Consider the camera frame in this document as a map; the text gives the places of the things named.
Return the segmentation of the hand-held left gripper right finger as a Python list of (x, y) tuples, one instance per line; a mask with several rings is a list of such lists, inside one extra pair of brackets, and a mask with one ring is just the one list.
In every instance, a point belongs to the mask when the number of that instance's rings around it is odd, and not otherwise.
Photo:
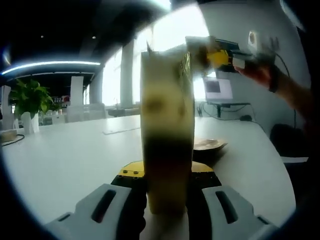
[(278, 229), (199, 162), (192, 163), (186, 208), (191, 240), (268, 240)]

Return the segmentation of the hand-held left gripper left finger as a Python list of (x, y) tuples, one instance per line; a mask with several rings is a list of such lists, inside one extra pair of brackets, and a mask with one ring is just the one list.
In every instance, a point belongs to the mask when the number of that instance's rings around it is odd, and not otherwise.
[(102, 184), (67, 212), (45, 225), (56, 240), (138, 240), (146, 226), (144, 164), (125, 165), (110, 184)]

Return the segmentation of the person's right hand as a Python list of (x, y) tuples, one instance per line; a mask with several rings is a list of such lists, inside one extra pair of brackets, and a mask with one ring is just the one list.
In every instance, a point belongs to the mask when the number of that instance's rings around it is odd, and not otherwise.
[(254, 80), (265, 88), (270, 87), (272, 77), (269, 66), (247, 65), (245, 68), (235, 66), (234, 69), (241, 75)]

